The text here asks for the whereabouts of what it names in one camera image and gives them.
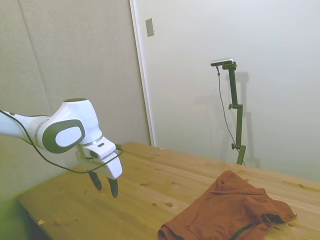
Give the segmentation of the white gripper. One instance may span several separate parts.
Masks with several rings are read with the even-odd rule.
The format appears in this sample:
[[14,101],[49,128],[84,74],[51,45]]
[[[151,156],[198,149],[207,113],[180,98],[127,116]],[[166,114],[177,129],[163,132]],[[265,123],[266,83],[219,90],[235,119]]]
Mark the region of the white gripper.
[[89,170],[89,177],[95,188],[102,190],[102,183],[97,174],[107,177],[113,198],[118,196],[117,178],[123,173],[120,157],[116,149],[101,150],[98,148],[78,147],[76,157],[79,165]]

